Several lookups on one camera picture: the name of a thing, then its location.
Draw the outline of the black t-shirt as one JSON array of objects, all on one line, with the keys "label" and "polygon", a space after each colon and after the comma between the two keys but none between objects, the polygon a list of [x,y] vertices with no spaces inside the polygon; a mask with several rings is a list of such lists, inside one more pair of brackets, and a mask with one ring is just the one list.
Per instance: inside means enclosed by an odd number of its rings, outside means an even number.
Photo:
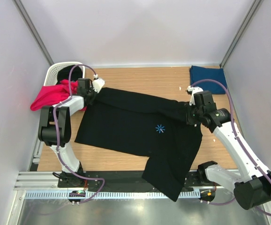
[{"label": "black t-shirt", "polygon": [[142,178],[176,201],[202,132],[185,102],[103,88],[83,115],[75,142],[148,158]]}]

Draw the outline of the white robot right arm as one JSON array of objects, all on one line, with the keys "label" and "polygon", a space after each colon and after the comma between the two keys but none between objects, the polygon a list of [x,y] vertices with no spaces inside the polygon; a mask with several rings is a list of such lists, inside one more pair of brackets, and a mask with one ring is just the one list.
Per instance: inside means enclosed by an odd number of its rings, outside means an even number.
[{"label": "white robot right arm", "polygon": [[210,91],[190,87],[186,103],[187,120],[191,125],[204,125],[224,145],[235,162],[237,174],[209,161],[200,164],[197,180],[201,185],[217,183],[232,192],[237,203],[245,210],[271,201],[271,171],[255,155],[231,118],[230,112],[218,109]]}]

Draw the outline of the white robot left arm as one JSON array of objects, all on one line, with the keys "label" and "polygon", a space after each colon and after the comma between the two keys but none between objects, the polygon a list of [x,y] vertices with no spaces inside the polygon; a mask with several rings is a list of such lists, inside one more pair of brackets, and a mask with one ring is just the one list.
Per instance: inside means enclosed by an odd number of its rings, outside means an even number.
[{"label": "white robot left arm", "polygon": [[72,82],[67,84],[68,96],[46,104],[41,108],[38,127],[38,138],[49,146],[57,156],[62,172],[60,178],[68,178],[74,187],[81,187],[86,180],[80,161],[76,158],[71,138],[71,116],[77,111],[86,108],[98,93],[94,82],[87,78],[80,78],[75,93],[72,92]]}]

